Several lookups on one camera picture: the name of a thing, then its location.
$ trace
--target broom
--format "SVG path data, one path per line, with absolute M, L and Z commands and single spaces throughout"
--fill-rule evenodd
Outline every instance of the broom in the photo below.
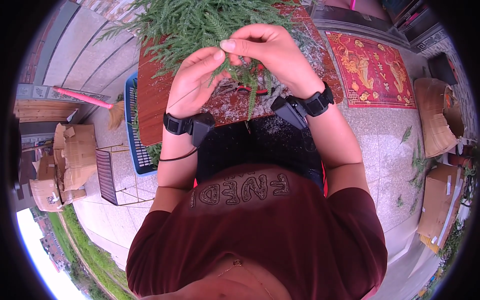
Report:
M 93 97 L 72 92 L 57 86 L 54 86 L 53 90 L 55 92 L 59 92 L 61 94 L 68 95 L 68 96 L 80 99 L 82 101 L 88 102 L 90 104 L 98 105 L 103 108 L 108 108 L 108 112 L 110 114 L 110 119 L 108 120 L 108 130 L 117 129 L 120 126 L 121 122 L 125 119 L 125 106 L 124 106 L 123 100 L 115 104 L 110 104 L 110 103 L 106 103 L 101 100 L 95 99 Z

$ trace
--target wooden table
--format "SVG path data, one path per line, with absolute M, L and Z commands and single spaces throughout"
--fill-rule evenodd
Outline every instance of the wooden table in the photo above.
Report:
M 314 64 L 315 72 L 328 83 L 332 89 L 335 102 L 343 100 L 343 91 L 336 73 L 332 58 L 325 48 L 325 43 L 315 28 L 310 16 L 302 6 L 291 7 L 283 4 L 275 4 L 282 15 L 288 15 L 295 10 L 292 21 L 299 23 L 296 28 L 308 34 L 319 45 L 311 53 L 314 57 L 322 57 L 323 62 Z M 143 56 L 146 47 L 140 50 L 140 61 L 138 67 L 138 123 L 140 128 L 140 141 L 143 145 L 149 146 L 162 141 L 163 114 L 167 108 L 168 95 L 173 81 L 173 77 L 167 74 L 152 79 L 159 69 L 158 63 L 149 62 L 152 55 Z M 283 88 L 277 91 L 277 94 L 287 95 L 288 89 Z M 278 95 L 258 96 L 256 107 L 252 114 L 253 118 L 272 115 L 270 104 Z M 212 97 L 204 105 L 204 109 L 209 111 L 216 121 L 216 125 L 230 124 L 238 121 L 244 121 L 248 117 L 248 93 L 229 92 L 218 95 L 216 90 Z

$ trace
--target blue plastic basket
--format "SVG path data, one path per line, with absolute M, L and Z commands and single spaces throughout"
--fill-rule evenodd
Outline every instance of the blue plastic basket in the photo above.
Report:
M 148 176 L 156 174 L 153 168 L 152 159 L 147 153 L 146 147 L 140 142 L 140 133 L 132 127 L 134 118 L 134 107 L 137 103 L 137 96 L 134 94 L 134 81 L 137 85 L 138 72 L 133 73 L 125 82 L 123 97 L 125 100 L 125 125 L 127 126 L 128 144 L 132 156 L 135 172 L 138 176 Z

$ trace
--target fingernail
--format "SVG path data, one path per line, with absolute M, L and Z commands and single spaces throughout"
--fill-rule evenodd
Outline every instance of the fingernail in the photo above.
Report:
M 235 49 L 235 40 L 224 39 L 223 41 L 220 41 L 220 47 L 226 52 L 233 51 Z
M 219 59 L 222 58 L 222 56 L 223 56 L 223 50 L 219 50 L 219 51 L 215 52 L 215 54 L 213 55 L 213 59 L 219 60 Z

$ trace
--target maroon t-shirt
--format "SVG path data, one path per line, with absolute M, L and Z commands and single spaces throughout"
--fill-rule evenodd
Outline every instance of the maroon t-shirt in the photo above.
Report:
M 240 165 L 198 185 L 172 213 L 146 216 L 130 247 L 128 286 L 139 297 L 179 290 L 226 253 L 256 261 L 293 300 L 367 298 L 387 267 L 367 192 L 348 188 L 326 199 L 293 172 Z

